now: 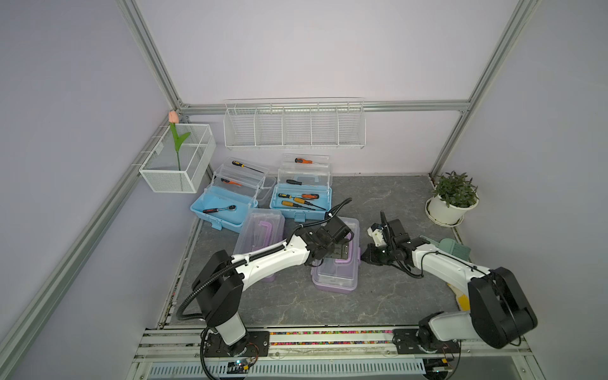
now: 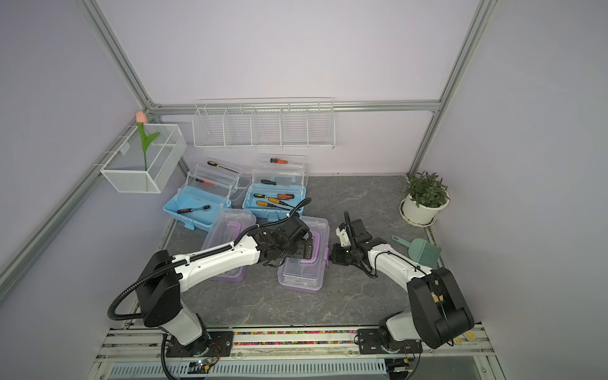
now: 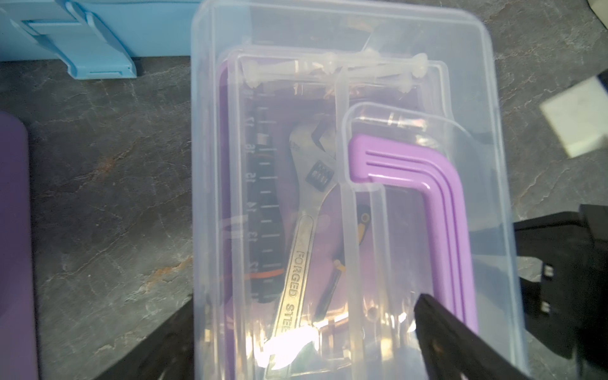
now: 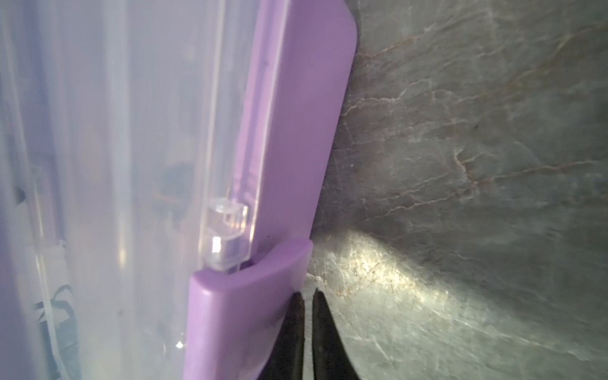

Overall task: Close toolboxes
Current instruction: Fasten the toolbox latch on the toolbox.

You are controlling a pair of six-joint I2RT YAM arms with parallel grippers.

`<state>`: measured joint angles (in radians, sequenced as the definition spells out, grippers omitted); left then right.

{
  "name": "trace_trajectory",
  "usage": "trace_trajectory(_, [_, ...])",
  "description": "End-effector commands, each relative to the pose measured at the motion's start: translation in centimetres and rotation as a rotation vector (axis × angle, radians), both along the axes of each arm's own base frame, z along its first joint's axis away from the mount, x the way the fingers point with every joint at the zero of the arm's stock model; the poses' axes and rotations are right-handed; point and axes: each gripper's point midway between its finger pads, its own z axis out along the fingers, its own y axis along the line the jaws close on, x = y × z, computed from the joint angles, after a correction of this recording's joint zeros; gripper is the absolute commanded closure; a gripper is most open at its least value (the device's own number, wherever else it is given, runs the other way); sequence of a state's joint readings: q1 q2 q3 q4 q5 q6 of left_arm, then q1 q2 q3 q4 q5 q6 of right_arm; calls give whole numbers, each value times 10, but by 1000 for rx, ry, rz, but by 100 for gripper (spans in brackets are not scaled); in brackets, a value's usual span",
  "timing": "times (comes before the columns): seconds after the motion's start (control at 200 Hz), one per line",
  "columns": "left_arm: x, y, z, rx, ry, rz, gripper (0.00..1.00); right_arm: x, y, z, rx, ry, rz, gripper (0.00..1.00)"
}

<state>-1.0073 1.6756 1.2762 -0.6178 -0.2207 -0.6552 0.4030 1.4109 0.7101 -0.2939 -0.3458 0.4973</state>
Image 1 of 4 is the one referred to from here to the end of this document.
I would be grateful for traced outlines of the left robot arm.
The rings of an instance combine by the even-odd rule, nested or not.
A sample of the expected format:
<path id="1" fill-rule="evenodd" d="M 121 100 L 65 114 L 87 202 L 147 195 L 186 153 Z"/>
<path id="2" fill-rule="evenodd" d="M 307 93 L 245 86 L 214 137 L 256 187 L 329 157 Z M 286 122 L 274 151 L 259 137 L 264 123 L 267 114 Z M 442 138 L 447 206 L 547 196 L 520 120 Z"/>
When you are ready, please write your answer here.
<path id="1" fill-rule="evenodd" d="M 251 343 L 239 315 L 242 294 L 255 283 L 284 269 L 320 264 L 355 234 L 339 217 L 301 224 L 289 238 L 249 253 L 214 253 L 192 284 L 191 293 L 174 312 L 179 321 L 201 320 L 236 354 Z"/>

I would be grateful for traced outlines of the blue toolbox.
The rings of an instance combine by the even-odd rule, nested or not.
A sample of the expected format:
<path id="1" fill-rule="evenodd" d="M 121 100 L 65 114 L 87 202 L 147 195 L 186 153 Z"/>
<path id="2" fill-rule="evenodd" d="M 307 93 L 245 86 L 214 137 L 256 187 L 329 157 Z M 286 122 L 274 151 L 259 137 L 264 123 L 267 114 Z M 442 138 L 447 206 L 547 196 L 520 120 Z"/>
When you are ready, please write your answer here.
<path id="1" fill-rule="evenodd" d="M 304 158 L 313 161 L 312 165 L 295 163 L 295 158 Z M 303 185 L 289 185 L 286 180 L 298 180 Z M 293 219 L 296 223 L 305 223 L 322 220 L 326 212 L 332 207 L 332 170 L 330 157 L 327 155 L 312 155 L 304 153 L 285 154 L 278 169 L 277 183 L 274 187 L 270 208 L 280 211 L 287 219 Z M 278 193 L 290 195 L 318 194 L 319 199 L 307 199 L 326 210 L 314 208 L 315 211 L 301 208 L 285 207 L 282 201 L 293 201 L 293 199 L 279 198 Z"/>
<path id="2" fill-rule="evenodd" d="M 242 162 L 265 173 L 233 166 L 232 161 Z M 221 178 L 235 181 L 242 186 L 228 185 L 221 182 Z M 209 222 L 212 228 L 218 231 L 228 230 L 239 233 L 249 210 L 263 204 L 270 197 L 275 185 L 276 177 L 270 174 L 269 168 L 252 161 L 229 157 L 213 172 L 212 182 L 190 206 L 190 211 L 199 219 Z M 227 207 L 232 204 L 237 206 L 233 212 L 203 213 L 204 209 Z"/>

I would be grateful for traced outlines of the purple toolbox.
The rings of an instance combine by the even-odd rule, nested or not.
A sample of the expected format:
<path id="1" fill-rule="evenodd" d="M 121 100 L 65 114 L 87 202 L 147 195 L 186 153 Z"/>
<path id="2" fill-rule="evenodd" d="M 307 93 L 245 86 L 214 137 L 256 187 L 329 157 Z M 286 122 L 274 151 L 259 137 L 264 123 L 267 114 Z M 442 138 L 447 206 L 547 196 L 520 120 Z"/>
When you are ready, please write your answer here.
<path id="1" fill-rule="evenodd" d="M 355 218 L 340 218 L 351 230 L 348 245 L 342 246 L 347 253 L 346 259 L 328 258 L 311 270 L 313 285 L 320 291 L 350 294 L 356 290 L 359 282 L 360 266 L 360 225 Z"/>
<path id="2" fill-rule="evenodd" d="M 233 255 L 250 253 L 283 241 L 285 218 L 278 210 L 250 209 Z"/>

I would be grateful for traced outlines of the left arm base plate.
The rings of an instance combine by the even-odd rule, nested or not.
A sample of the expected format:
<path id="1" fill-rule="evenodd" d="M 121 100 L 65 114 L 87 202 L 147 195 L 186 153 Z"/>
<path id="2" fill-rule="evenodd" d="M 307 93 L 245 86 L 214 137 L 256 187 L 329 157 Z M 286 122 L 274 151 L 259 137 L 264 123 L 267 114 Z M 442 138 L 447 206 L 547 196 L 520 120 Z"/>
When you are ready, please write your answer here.
<path id="1" fill-rule="evenodd" d="M 227 345 L 217 333 L 209 332 L 204 344 L 205 358 L 229 357 L 266 357 L 270 348 L 270 332 L 266 330 L 249 331 L 233 345 Z"/>

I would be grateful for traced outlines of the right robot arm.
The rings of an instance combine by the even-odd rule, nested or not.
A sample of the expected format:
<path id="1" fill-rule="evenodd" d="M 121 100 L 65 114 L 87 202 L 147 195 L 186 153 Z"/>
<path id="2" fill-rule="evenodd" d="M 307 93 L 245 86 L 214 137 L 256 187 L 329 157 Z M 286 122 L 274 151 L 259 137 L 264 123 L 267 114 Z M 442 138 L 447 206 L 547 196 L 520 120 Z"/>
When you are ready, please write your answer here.
<path id="1" fill-rule="evenodd" d="M 433 275 L 459 289 L 470 302 L 468 310 L 432 313 L 420 320 L 415 339 L 425 352 L 449 341 L 481 340 L 501 349 L 521 342 L 536 329 L 538 318 L 515 274 L 489 269 L 447 253 L 424 237 L 410 237 L 402 222 L 385 217 L 367 231 L 373 242 L 362 261 L 393 267 L 413 279 Z"/>

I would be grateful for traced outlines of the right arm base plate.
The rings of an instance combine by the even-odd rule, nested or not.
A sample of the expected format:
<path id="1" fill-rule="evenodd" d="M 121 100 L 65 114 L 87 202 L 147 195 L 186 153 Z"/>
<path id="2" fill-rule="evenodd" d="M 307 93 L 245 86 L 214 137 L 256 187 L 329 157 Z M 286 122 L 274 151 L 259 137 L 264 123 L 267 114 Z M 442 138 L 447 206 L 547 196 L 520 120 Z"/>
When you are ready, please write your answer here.
<path id="1" fill-rule="evenodd" d="M 394 329 L 392 343 L 398 354 L 458 354 L 460 344 L 454 340 L 437 340 L 427 329 Z"/>

